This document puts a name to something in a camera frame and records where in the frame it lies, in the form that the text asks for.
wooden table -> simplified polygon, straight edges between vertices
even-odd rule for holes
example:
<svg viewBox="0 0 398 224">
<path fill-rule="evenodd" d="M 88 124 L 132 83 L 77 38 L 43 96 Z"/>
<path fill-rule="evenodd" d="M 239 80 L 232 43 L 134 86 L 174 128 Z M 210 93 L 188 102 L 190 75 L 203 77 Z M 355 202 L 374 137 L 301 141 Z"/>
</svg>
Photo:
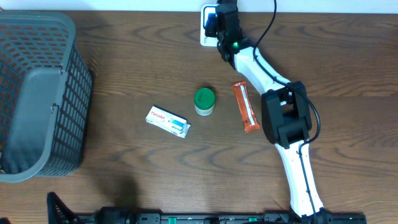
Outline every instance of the wooden table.
<svg viewBox="0 0 398 224">
<path fill-rule="evenodd" d="M 51 191 L 76 212 L 289 208 L 278 152 L 262 131 L 244 133 L 231 89 L 244 77 L 200 45 L 199 13 L 66 13 L 95 74 L 85 158 L 68 177 L 1 183 L 0 217 L 45 223 Z M 241 26 L 256 39 L 270 18 L 242 13 Z M 325 207 L 397 223 L 398 16 L 280 13 L 260 49 L 283 76 L 304 82 L 320 112 L 322 133 L 310 155 Z M 203 86 L 217 95 L 209 117 L 193 107 Z M 250 84 L 248 92 L 261 121 L 261 98 Z M 187 138 L 147 124 L 152 105 L 186 117 Z"/>
</svg>

black cable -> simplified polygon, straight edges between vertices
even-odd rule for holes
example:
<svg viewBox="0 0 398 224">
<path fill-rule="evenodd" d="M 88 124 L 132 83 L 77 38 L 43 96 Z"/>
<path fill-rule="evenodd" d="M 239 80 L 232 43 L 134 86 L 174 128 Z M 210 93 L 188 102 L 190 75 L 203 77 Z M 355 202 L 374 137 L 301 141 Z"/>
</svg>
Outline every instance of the black cable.
<svg viewBox="0 0 398 224">
<path fill-rule="evenodd" d="M 298 155 L 300 157 L 300 161 L 301 161 L 301 166 L 303 169 L 303 174 L 304 174 L 304 180 L 305 180 L 305 185 L 307 186 L 307 193 L 308 196 L 310 197 L 310 202 L 311 202 L 311 206 L 312 206 L 312 210 L 313 210 L 313 218 L 315 219 L 315 223 L 318 223 L 318 219 L 317 219 L 317 212 L 315 211 L 315 206 L 312 200 L 312 196 L 311 196 L 311 191 L 310 191 L 310 186 L 308 184 L 308 179 L 307 179 L 307 174 L 305 172 L 305 167 L 304 167 L 304 161 L 303 161 L 303 154 L 302 154 L 302 147 L 306 144 L 309 144 L 311 142 L 314 142 L 317 137 L 320 134 L 321 131 L 321 120 L 318 114 L 318 111 L 316 109 L 316 107 L 314 106 L 314 104 L 311 102 L 311 100 L 306 96 L 306 94 L 303 93 L 303 91 L 295 88 L 294 86 L 288 84 L 288 83 L 284 83 L 282 81 L 279 81 L 275 76 L 271 75 L 265 68 L 264 66 L 261 65 L 260 61 L 257 59 L 257 55 L 256 55 L 256 49 L 258 47 L 258 45 L 260 44 L 260 42 L 262 41 L 262 39 L 264 38 L 264 36 L 268 33 L 268 30 L 271 28 L 272 24 L 274 23 L 275 17 L 276 17 L 276 9 L 277 9 L 277 4 L 276 4 L 276 0 L 274 0 L 274 15 L 272 16 L 271 22 L 269 23 L 267 29 L 264 31 L 264 33 L 262 33 L 261 37 L 259 38 L 259 40 L 256 42 L 256 44 L 253 47 L 253 57 L 255 59 L 255 61 L 257 62 L 257 64 L 260 66 L 260 68 L 276 83 L 283 85 L 285 87 L 287 87 L 288 89 L 290 89 L 292 92 L 299 94 L 307 103 L 308 105 L 311 107 L 316 120 L 317 120 L 317 131 L 315 133 L 315 135 L 309 139 L 309 140 L 305 140 L 303 144 L 300 145 L 300 147 L 298 148 Z"/>
</svg>

